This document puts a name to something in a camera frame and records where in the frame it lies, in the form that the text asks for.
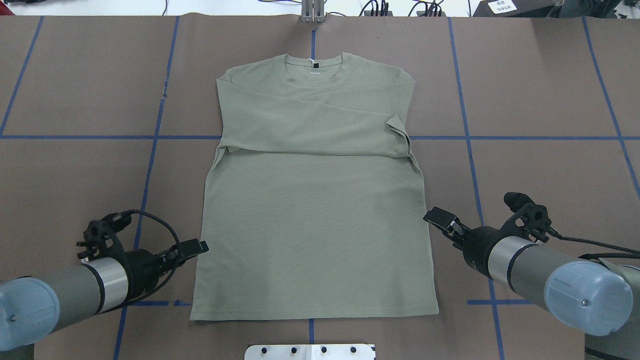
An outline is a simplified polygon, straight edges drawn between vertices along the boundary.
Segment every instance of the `white floor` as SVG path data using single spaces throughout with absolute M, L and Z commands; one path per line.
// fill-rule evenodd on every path
M 479 0 L 470 0 L 471 10 L 475 11 Z M 366 1 L 364 0 L 327 0 L 326 12 L 340 12 L 357 16 Z M 407 16 L 415 4 L 412 0 L 391 0 L 389 10 L 394 16 Z M 161 15 L 164 0 L 48 0 L 43 3 L 8 5 L 16 15 Z M 447 16 L 466 17 L 469 14 L 467 0 L 444 0 L 443 11 Z M 630 8 L 622 3 L 618 13 L 630 18 L 640 18 L 638 8 Z M 185 13 L 203 13 L 207 15 L 279 15 L 300 13 L 296 3 L 262 3 L 258 0 L 168 0 L 168 15 Z

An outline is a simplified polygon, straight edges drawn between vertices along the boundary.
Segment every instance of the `t-shirt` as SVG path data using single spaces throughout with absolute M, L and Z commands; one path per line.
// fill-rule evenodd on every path
M 438 313 L 404 129 L 415 82 L 348 53 L 316 62 L 284 54 L 217 80 L 191 320 Z

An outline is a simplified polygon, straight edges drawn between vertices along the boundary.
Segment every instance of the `black cable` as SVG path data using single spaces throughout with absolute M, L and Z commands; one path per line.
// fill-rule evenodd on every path
M 296 1 L 296 0 L 258 0 L 261 3 L 296 3 L 296 4 L 301 4 L 301 1 Z
M 373 16 L 373 3 L 376 3 L 376 7 L 378 7 L 378 0 L 369 0 L 366 4 L 364 4 L 358 16 L 362 16 L 362 14 L 364 14 L 364 10 L 365 8 L 367 8 L 367 5 L 369 4 L 371 4 L 371 15 Z
M 628 252 L 628 253 L 631 253 L 631 254 L 640 254 L 640 251 L 638 251 L 638 250 L 628 249 L 628 248 L 622 247 L 622 246 L 609 245 L 607 243 L 601 243 L 599 241 L 580 239 L 580 238 L 568 238 L 568 237 L 562 236 L 560 234 L 558 234 L 556 236 L 556 238 L 559 238 L 560 240 L 564 240 L 564 241 L 573 241 L 573 242 L 576 242 L 576 243 L 586 243 L 586 244 L 596 245 L 596 246 L 600 246 L 600 247 L 606 247 L 608 249 L 624 251 L 624 252 Z
M 600 258 L 618 258 L 618 259 L 640 259 L 640 254 L 626 254 L 624 252 L 601 252 L 598 254 L 584 254 L 578 257 L 584 260 L 595 260 Z
M 562 6 L 554 6 L 549 13 L 547 14 L 547 16 L 545 16 L 546 18 L 550 18 L 550 17 L 558 17 L 558 15 L 560 14 L 560 9 L 562 8 Z
M 434 10 L 435 10 L 435 7 L 436 7 L 436 6 L 437 6 L 437 4 L 435 3 L 435 1 L 434 1 L 434 2 L 432 2 L 432 3 L 431 3 L 431 5 L 429 5 L 429 8 L 427 9 L 427 11 L 425 11 L 425 12 L 422 14 L 422 16 L 430 17 L 430 16 L 431 16 L 431 14 L 434 12 Z
M 605 16 L 607 16 L 607 14 L 613 10 L 613 8 L 611 7 L 611 0 L 604 0 L 604 6 L 602 8 L 602 13 L 600 14 L 600 17 L 604 19 Z
M 155 216 L 153 214 L 147 213 L 145 211 L 135 210 L 135 209 L 123 211 L 122 212 L 122 217 L 126 217 L 126 216 L 129 216 L 131 214 L 140 214 L 140 215 L 142 215 L 144 217 L 148 217 L 148 218 L 150 218 L 152 220 L 155 220 L 155 221 L 159 222 L 162 226 L 164 226 L 165 228 L 167 228 L 167 230 L 169 230 L 169 232 L 171 233 L 171 236 L 173 236 L 173 239 L 175 240 L 175 243 L 177 245 L 180 245 L 180 239 L 178 239 L 178 234 L 175 233 L 175 231 L 173 230 L 171 225 L 167 224 L 161 218 L 159 218 L 159 217 L 157 217 L 157 216 Z M 115 310 L 121 309 L 121 308 L 123 308 L 125 306 L 129 306 L 131 304 L 135 304 L 136 302 L 144 300 L 144 299 L 148 298 L 149 296 L 155 294 L 158 290 L 160 290 L 163 286 L 165 286 L 166 283 L 168 283 L 169 280 L 175 274 L 176 269 L 178 269 L 178 266 L 180 265 L 180 259 L 182 259 L 182 253 L 180 252 L 180 246 L 178 246 L 176 248 L 176 251 L 177 251 L 177 254 L 176 254 L 176 257 L 174 259 L 173 266 L 171 267 L 171 270 L 169 272 L 169 275 L 167 275 L 166 278 L 164 278 L 164 281 L 161 282 L 160 285 L 156 286 L 156 288 L 154 288 L 152 291 L 150 291 L 150 292 L 148 292 L 148 293 L 146 293 L 146 294 L 144 294 L 144 295 L 142 295 L 140 297 L 137 297 L 135 299 L 129 300 L 127 302 L 124 302 L 124 303 L 122 303 L 122 304 L 120 304 L 120 305 L 118 305 L 116 307 L 112 307 L 111 309 L 108 309 L 107 311 L 103 311 L 102 313 L 108 313 L 108 312 L 111 312 L 111 311 L 115 311 Z
M 411 8 L 411 10 L 409 10 L 409 15 L 407 15 L 407 17 L 411 16 L 411 14 L 413 13 L 413 10 L 415 9 L 416 6 L 420 5 L 420 4 L 424 4 L 424 12 L 427 12 L 427 9 L 429 8 L 429 3 L 427 3 L 426 1 L 416 1 L 415 4 L 413 4 L 413 8 Z
M 437 4 L 438 5 L 438 17 L 442 16 L 442 6 L 440 6 L 440 4 L 444 3 L 444 0 L 440 0 L 440 2 Z

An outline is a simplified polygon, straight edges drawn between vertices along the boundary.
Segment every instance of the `white label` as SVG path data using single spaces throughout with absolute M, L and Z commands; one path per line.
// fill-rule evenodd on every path
M 508 13 L 518 8 L 513 4 L 511 0 L 498 0 L 487 3 L 493 13 Z

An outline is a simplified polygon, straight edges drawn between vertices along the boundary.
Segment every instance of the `neckline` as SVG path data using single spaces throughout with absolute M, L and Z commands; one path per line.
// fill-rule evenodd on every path
M 294 78 L 289 71 L 287 71 L 287 67 L 286 64 L 291 64 L 291 65 L 299 65 L 299 66 L 304 66 L 304 67 L 308 67 L 310 69 L 313 69 L 312 67 L 312 63 L 311 60 L 309 59 L 303 59 L 303 58 L 296 58 L 294 56 L 291 56 L 289 54 L 283 54 L 278 56 L 277 58 L 277 62 L 278 62 L 278 73 L 280 74 L 280 76 L 282 77 L 283 80 L 285 80 L 288 83 L 297 85 L 297 86 L 303 86 L 303 87 L 310 87 L 310 88 L 315 88 L 315 87 L 323 87 L 323 86 L 332 86 L 332 85 L 336 85 L 342 81 L 345 80 L 346 75 L 347 75 L 347 69 L 348 69 L 348 64 L 349 64 L 349 53 L 342 53 L 334 58 L 330 58 L 330 59 L 324 59 L 324 60 L 316 60 L 316 62 L 318 62 L 320 64 L 320 67 L 328 67 L 328 66 L 334 66 L 334 65 L 338 65 L 338 64 L 342 64 L 342 66 L 340 67 L 340 71 L 328 78 L 328 79 L 322 79 L 322 80 L 317 80 L 317 79 L 298 79 L 298 78 Z

